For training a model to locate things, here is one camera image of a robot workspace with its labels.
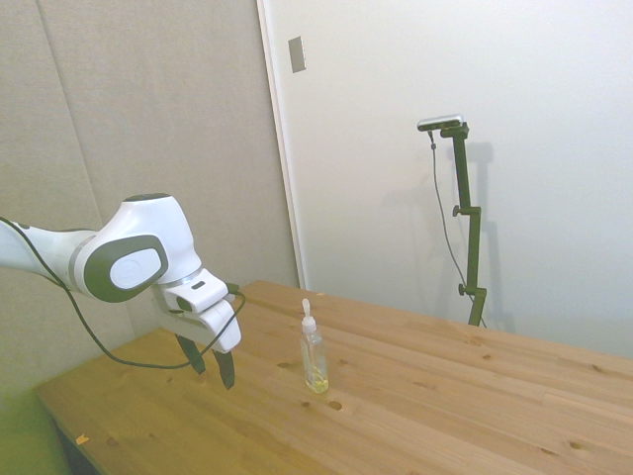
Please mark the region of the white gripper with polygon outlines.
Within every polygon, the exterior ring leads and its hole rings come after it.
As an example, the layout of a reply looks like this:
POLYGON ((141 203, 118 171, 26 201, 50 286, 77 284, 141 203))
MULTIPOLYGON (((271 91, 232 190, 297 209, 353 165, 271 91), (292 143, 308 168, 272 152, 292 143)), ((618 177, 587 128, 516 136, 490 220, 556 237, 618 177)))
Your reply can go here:
POLYGON ((222 382, 227 390, 231 389, 235 384, 235 370, 230 351, 241 341, 231 299, 222 298, 202 311, 187 311, 180 309, 176 300, 169 301, 168 298, 174 295, 168 294, 161 286, 154 285, 151 291, 159 312, 159 324, 177 334, 177 341, 192 368, 198 374, 206 371, 204 358, 196 343, 210 344, 222 382))

